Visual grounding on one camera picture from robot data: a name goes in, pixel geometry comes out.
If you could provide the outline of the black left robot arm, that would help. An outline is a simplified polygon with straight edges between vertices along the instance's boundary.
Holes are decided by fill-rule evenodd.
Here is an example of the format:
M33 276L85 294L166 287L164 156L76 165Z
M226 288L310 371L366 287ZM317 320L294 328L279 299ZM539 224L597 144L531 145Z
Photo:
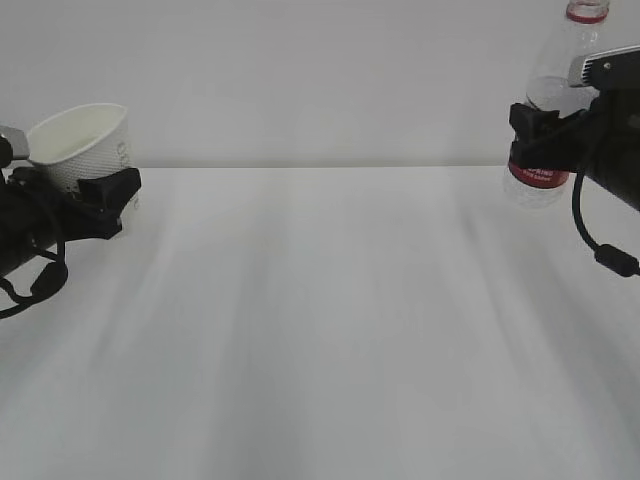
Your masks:
M141 188L136 168L77 182L65 193L43 173L19 167L1 183L1 274L11 273L62 241L108 240L122 231L121 215Z

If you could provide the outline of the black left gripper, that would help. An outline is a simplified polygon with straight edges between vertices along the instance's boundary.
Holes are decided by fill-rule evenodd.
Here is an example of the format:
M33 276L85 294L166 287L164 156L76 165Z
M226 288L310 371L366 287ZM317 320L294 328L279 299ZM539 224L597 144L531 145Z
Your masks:
M50 214L65 241L109 240L123 230L122 212L140 190L137 168L93 179L78 179L77 189L60 190L34 167L18 167L9 175L9 188Z

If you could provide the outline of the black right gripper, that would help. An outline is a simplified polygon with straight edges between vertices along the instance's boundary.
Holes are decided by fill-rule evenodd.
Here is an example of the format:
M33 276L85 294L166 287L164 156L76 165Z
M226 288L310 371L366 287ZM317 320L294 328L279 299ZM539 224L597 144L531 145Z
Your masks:
M610 90L587 110L561 117L528 104L510 107L515 137L509 160L523 169L585 175L634 209L639 208L639 91Z

